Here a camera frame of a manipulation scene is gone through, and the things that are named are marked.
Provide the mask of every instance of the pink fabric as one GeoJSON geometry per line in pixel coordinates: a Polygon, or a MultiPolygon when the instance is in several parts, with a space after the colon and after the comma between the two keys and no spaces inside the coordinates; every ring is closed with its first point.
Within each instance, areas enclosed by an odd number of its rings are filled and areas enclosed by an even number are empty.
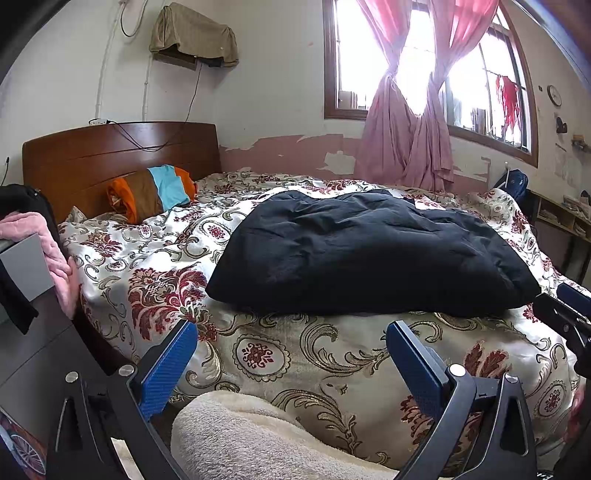
{"type": "Polygon", "coordinates": [[[414,132],[402,184],[445,190],[453,182],[453,157],[439,90],[455,62],[470,53],[491,26],[499,0],[430,0],[435,33],[435,69],[427,87],[427,105],[414,132]]]}
{"type": "Polygon", "coordinates": [[[427,105],[418,120],[394,83],[410,28],[411,2],[358,2],[388,59],[389,69],[368,112],[355,176],[374,183],[444,190],[453,182],[453,158],[439,90],[455,62],[480,42],[499,0],[430,0],[436,63],[427,88],[427,105]],[[392,45],[389,50],[387,42],[392,45]]]}
{"type": "Polygon", "coordinates": [[[18,213],[0,220],[0,238],[20,242],[37,233],[45,255],[49,275],[56,286],[57,299],[68,318],[74,317],[78,298],[77,268],[72,258],[66,262],[59,246],[47,228],[43,215],[37,212],[18,213]]]}
{"type": "Polygon", "coordinates": [[[369,108],[356,155],[355,178],[396,183],[408,164],[417,117],[396,85],[400,52],[410,29],[411,0],[358,0],[388,61],[369,108]]]}

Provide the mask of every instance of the floral bedspread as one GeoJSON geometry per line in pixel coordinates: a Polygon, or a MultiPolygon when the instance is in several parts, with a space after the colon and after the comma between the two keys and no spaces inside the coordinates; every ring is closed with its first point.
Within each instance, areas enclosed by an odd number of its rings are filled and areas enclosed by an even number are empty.
{"type": "MultiPolygon", "coordinates": [[[[220,389],[257,395],[292,412],[323,442],[400,468],[432,424],[420,413],[385,346],[385,328],[403,319],[448,364],[461,363],[481,377],[498,378],[504,372],[519,376],[540,465],[544,453],[561,446],[579,377],[562,338],[534,317],[531,306],[509,310],[503,318],[425,312],[257,316],[207,297],[207,280],[232,231],[261,201],[286,189],[331,197],[379,186],[250,171],[215,174],[197,184],[197,199],[190,206],[142,225],[128,225],[114,214],[87,220],[75,210],[60,225],[61,238],[79,268],[86,316],[127,358],[138,362],[179,319],[197,324],[198,346],[173,403],[182,406],[220,389]]],[[[543,291],[554,294],[565,281],[589,295],[554,269],[519,207],[503,191],[463,197],[390,191],[412,196],[419,208],[459,208],[480,216],[527,263],[543,291]]],[[[393,288],[404,281],[396,271],[391,275],[393,288]]],[[[352,278],[351,291],[361,281],[352,278]]],[[[470,418],[450,466],[461,461],[478,422],[478,417],[470,418]]]]}

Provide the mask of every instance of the red cloth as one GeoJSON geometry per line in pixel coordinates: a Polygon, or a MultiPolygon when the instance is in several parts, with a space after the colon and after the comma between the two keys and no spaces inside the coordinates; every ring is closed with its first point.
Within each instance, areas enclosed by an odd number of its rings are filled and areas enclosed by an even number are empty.
{"type": "Polygon", "coordinates": [[[496,94],[503,106],[503,113],[505,114],[505,126],[511,127],[511,131],[515,128],[515,124],[519,119],[519,101],[517,100],[517,89],[519,87],[513,83],[509,77],[496,77],[496,94]]]}

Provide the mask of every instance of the beige cloth cover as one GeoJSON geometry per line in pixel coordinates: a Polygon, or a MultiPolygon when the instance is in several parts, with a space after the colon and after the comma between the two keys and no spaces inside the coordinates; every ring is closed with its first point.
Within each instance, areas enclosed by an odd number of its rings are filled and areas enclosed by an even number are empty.
{"type": "Polygon", "coordinates": [[[172,2],[158,15],[150,51],[158,52],[176,45],[179,52],[203,59],[223,58],[223,67],[238,63],[234,32],[184,5],[172,2]]]}

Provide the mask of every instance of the white pipe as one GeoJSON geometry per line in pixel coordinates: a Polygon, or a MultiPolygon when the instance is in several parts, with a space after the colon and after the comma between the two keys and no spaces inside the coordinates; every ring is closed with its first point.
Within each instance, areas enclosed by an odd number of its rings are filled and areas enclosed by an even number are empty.
{"type": "Polygon", "coordinates": [[[103,90],[105,88],[105,73],[106,73],[107,63],[109,60],[109,55],[111,53],[111,47],[113,46],[113,39],[115,38],[115,32],[117,31],[117,25],[119,23],[119,19],[121,17],[121,12],[122,12],[124,6],[125,6],[124,2],[119,4],[117,14],[115,15],[115,19],[113,20],[113,26],[111,27],[111,33],[109,35],[109,39],[107,40],[107,45],[105,46],[105,54],[103,55],[103,63],[100,66],[99,87],[96,92],[95,118],[100,118],[100,109],[103,105],[103,90]]]}
{"type": "MultiPolygon", "coordinates": [[[[160,10],[164,8],[164,4],[166,0],[162,0],[162,5],[160,5],[160,10]]],[[[146,79],[144,80],[144,103],[142,104],[142,122],[148,120],[148,88],[150,86],[150,73],[152,72],[152,63],[154,61],[154,55],[150,53],[150,57],[148,58],[148,67],[146,68],[146,79]]]]}

